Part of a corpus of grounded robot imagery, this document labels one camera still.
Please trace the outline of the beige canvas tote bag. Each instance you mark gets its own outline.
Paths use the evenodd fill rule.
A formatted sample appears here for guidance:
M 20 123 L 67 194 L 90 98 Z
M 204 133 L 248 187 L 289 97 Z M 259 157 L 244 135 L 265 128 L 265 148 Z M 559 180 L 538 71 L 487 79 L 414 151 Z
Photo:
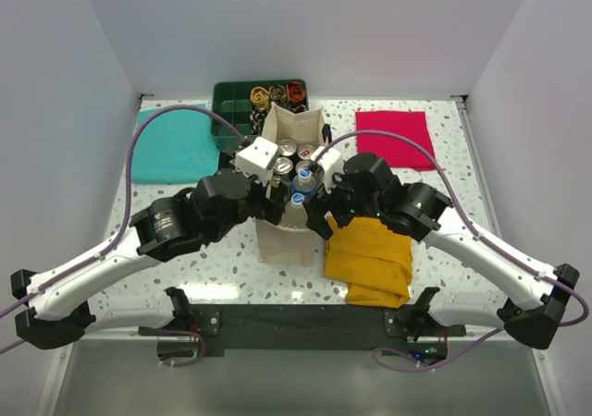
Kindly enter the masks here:
M 274 143 L 293 140 L 297 145 L 309 144 L 314 148 L 329 142 L 323 136 L 325 126 L 323 109 L 298 114 L 271 104 L 261 136 Z M 259 259 L 264 263 L 312 266 L 315 250 L 321 246 L 321 238 L 304 228 L 274 226 L 266 221 L 255 221 L 255 234 Z

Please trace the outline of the small clear water bottle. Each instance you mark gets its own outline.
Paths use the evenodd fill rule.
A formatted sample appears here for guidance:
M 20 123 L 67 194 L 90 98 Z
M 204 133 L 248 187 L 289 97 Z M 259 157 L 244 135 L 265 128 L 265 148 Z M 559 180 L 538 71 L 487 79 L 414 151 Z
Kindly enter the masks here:
M 314 173 L 308 168 L 302 168 L 292 180 L 292 194 L 297 201 L 305 202 L 311 198 L 316 191 L 316 180 Z

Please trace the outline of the blue cap clear bottle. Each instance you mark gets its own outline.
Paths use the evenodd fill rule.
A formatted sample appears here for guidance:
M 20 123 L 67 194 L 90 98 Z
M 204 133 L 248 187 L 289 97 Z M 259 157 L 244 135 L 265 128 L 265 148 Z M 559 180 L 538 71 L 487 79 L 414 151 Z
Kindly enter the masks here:
M 305 196 L 300 192 L 295 192 L 290 202 L 286 205 L 282 224 L 292 228 L 306 228 L 307 213 L 304 208 Z

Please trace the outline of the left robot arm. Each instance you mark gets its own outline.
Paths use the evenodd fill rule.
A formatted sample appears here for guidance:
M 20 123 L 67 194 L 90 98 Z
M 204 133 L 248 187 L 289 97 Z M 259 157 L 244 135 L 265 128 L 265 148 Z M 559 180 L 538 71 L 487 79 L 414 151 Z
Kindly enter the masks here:
M 249 218 L 276 225 L 289 200 L 283 182 L 260 182 L 234 170 L 220 170 L 171 197 L 125 214 L 115 236 L 74 260 L 10 277 L 24 311 L 15 317 L 18 337 L 38 349 L 69 345 L 91 332 L 136 326 L 148 336 L 181 335 L 196 325 L 180 288 L 151 298 L 99 298 L 106 288 L 142 270 L 217 243 Z

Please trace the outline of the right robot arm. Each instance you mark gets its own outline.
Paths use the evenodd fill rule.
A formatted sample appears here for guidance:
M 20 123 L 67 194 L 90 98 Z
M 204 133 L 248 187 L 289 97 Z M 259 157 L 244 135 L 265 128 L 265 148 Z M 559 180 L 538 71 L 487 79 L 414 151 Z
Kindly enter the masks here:
M 568 263 L 552 266 L 515 249 L 462 212 L 456 201 L 423 183 L 401 183 L 373 153 L 344 159 L 318 148 L 310 161 L 321 177 L 305 204 L 307 226 L 330 239 L 356 217 L 375 219 L 391 232 L 436 248 L 486 278 L 485 293 L 425 289 L 412 313 L 425 336 L 442 326 L 468 324 L 505 331 L 532 349 L 548 349 L 561 326 L 580 273 Z

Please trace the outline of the green glass bottle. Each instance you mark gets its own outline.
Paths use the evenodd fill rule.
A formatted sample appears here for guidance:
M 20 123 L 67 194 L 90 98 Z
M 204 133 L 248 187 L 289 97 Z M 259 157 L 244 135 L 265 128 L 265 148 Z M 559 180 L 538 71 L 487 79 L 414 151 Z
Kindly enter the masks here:
M 270 182 L 270 198 L 272 200 L 283 201 L 290 194 L 289 178 L 289 173 L 274 171 Z

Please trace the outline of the red tab can near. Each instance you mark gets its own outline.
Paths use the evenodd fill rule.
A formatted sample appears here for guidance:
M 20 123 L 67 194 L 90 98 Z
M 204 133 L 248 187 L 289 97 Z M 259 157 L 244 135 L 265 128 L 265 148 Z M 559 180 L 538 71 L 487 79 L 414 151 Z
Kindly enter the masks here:
M 295 166 L 295 171 L 297 174 L 300 173 L 301 170 L 309 168 L 311 164 L 310 160 L 301 160 Z

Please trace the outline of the red tab can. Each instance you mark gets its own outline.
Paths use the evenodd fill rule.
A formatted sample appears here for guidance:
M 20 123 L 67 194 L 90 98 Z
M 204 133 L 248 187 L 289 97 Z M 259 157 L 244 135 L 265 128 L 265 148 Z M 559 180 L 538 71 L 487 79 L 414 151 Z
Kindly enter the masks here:
M 303 144 L 297 149 L 297 156 L 300 160 L 310 160 L 315 152 L 315 147 L 311 144 Z
M 300 173 L 301 170 L 309 168 L 311 164 L 310 160 L 301 160 L 295 166 L 295 171 L 297 174 Z

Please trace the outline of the black white rolled tie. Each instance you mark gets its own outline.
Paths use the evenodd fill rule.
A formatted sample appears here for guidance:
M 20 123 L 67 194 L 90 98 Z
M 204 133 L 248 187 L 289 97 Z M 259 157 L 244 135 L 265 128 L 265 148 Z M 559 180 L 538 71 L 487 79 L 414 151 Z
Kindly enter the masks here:
M 260 135 L 265 125 L 265 119 L 267 117 L 267 109 L 253 109 L 250 113 L 250 121 L 252 134 Z

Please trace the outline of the brown pink rolled tie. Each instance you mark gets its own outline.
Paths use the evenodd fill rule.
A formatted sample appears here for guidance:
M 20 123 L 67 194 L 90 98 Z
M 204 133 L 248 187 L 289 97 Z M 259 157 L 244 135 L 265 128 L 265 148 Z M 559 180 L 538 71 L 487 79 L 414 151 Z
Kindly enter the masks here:
M 292 112 L 295 114 L 301 113 L 301 112 L 305 112 L 307 111 L 307 105 L 306 104 L 299 104 L 297 106 L 293 106 L 292 107 Z

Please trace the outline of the yellow rolled tie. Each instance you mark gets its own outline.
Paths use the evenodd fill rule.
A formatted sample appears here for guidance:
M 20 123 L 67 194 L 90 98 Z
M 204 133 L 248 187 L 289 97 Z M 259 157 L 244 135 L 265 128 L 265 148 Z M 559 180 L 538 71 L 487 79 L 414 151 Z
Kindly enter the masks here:
M 270 107 L 270 92 L 267 88 L 256 86 L 251 89 L 250 100 L 256 110 L 267 110 Z

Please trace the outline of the brown patterned rolled tie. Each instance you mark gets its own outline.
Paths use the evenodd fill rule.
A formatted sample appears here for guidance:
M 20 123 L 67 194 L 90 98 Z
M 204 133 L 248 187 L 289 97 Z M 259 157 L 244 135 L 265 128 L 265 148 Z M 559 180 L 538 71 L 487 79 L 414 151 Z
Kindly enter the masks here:
M 269 87 L 269 99 L 276 105 L 287 106 L 288 105 L 288 92 L 285 85 L 274 84 Z

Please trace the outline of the green compartment tray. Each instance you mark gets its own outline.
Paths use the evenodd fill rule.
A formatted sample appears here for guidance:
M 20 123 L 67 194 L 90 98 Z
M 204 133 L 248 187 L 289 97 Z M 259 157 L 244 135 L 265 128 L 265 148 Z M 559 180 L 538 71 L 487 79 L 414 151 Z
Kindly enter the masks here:
M 269 90 L 269 87 L 274 84 L 286 86 L 289 81 L 293 80 L 298 80 L 303 83 L 306 90 L 306 98 L 304 99 L 303 104 L 306 104 L 308 108 L 308 91 L 304 80 L 246 80 L 218 82 L 214 86 L 211 103 L 212 111 L 224 117 L 241 135 L 250 139 L 256 136 L 252 134 L 250 121 L 250 113 L 254 109 L 250 100 L 251 89 L 256 86 L 262 86 Z M 297 105 L 291 105 L 288 101 L 287 106 L 281 107 L 292 112 L 293 106 Z

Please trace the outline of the orange black rolled tie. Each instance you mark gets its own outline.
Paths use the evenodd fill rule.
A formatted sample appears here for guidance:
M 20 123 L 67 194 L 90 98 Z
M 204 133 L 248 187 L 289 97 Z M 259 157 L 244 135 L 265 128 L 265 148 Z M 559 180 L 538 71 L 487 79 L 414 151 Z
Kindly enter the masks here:
M 306 90 L 301 81 L 289 81 L 286 85 L 288 101 L 291 105 L 300 105 L 306 98 Z

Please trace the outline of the red folded cloth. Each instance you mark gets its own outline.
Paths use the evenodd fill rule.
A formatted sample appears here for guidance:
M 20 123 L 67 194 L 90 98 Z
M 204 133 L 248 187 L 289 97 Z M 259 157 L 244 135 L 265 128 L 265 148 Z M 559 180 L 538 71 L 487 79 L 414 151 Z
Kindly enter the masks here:
M 402 136 L 421 146 L 432 158 L 436 157 L 424 112 L 357 112 L 355 126 L 357 130 L 379 130 Z M 404 141 L 382 135 L 360 135 L 356 141 L 359 153 L 374 153 L 390 167 L 411 168 L 418 172 L 436 169 L 429 158 Z

